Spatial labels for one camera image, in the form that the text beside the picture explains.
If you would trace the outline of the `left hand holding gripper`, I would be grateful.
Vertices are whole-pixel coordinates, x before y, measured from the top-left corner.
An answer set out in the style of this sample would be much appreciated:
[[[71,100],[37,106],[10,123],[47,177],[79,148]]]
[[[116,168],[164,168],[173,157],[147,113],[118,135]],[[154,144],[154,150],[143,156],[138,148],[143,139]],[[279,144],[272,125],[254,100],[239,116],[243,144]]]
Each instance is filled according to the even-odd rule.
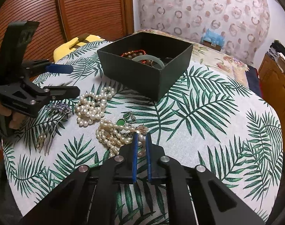
[[[10,118],[9,128],[14,129],[14,130],[18,130],[22,122],[26,118],[25,115],[22,115],[18,112],[13,112],[12,110],[7,109],[6,107],[2,106],[2,104],[0,103],[0,116],[1,115]]]

